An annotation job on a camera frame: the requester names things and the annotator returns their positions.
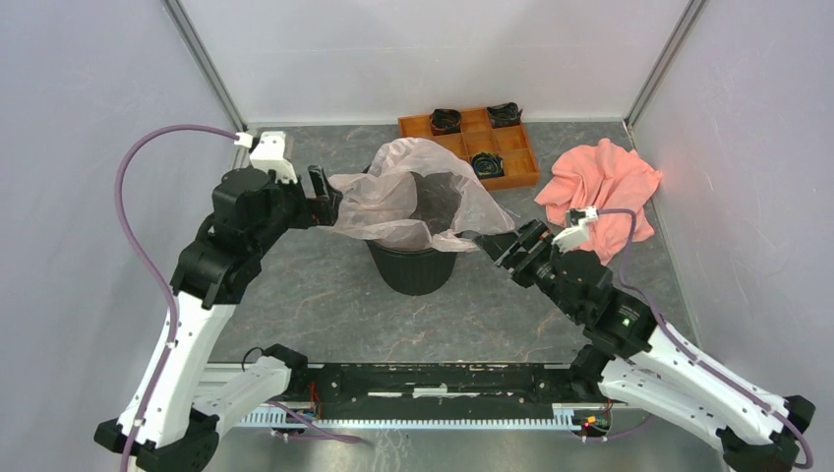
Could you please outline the pink translucent trash bag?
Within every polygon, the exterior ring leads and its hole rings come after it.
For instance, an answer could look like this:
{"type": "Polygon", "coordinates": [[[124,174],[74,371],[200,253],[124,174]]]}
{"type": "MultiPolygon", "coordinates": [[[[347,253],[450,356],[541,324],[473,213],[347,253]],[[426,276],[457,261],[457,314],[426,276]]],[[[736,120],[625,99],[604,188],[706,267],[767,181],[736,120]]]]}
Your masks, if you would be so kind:
{"type": "Polygon", "coordinates": [[[427,139],[396,139],[365,172],[329,180],[343,194],[329,230],[389,249],[471,252],[474,237],[515,228],[472,166],[427,139]]]}

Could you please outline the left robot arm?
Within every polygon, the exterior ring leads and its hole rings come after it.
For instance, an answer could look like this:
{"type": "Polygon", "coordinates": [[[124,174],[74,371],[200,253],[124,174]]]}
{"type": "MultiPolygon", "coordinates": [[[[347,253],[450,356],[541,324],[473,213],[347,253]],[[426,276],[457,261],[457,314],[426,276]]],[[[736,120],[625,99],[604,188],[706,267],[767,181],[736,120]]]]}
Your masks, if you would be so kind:
{"type": "Polygon", "coordinates": [[[213,189],[211,213],[165,287],[168,313],[135,397],[93,436],[125,466],[202,471],[252,411],[279,395],[292,401],[307,392],[306,356],[275,344],[217,392],[197,394],[219,335],[271,247],[291,229],[336,222],[341,193],[321,166],[308,172],[313,196],[294,173],[253,166],[227,172],[213,189]]]}

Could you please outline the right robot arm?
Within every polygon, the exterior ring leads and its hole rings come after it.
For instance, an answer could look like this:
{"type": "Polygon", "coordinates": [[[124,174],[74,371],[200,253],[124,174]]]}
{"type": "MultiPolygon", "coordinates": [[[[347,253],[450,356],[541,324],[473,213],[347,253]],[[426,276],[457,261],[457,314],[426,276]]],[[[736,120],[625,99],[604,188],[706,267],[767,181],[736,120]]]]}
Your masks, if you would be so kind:
{"type": "Polygon", "coordinates": [[[522,287],[536,287],[588,339],[567,376],[581,401],[600,394],[674,424],[721,453],[734,471],[808,470],[805,437],[815,406],[746,381],[681,335],[594,252],[580,246],[592,209],[569,217],[553,234],[531,220],[508,233],[477,235],[474,243],[522,287]]]}

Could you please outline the black plastic trash bin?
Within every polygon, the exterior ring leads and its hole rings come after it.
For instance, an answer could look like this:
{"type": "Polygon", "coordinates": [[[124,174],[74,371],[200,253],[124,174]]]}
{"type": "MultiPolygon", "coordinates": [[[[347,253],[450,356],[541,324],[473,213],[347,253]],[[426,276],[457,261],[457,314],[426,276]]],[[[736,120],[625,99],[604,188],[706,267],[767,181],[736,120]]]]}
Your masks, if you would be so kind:
{"type": "MultiPolygon", "coordinates": [[[[432,235],[451,226],[461,195],[454,189],[460,178],[444,172],[422,176],[414,173],[417,203],[410,217],[424,222],[432,235]]],[[[457,259],[456,252],[433,248],[396,249],[376,241],[366,243],[383,281],[394,291],[408,296],[428,295],[447,283],[457,259]]]]}

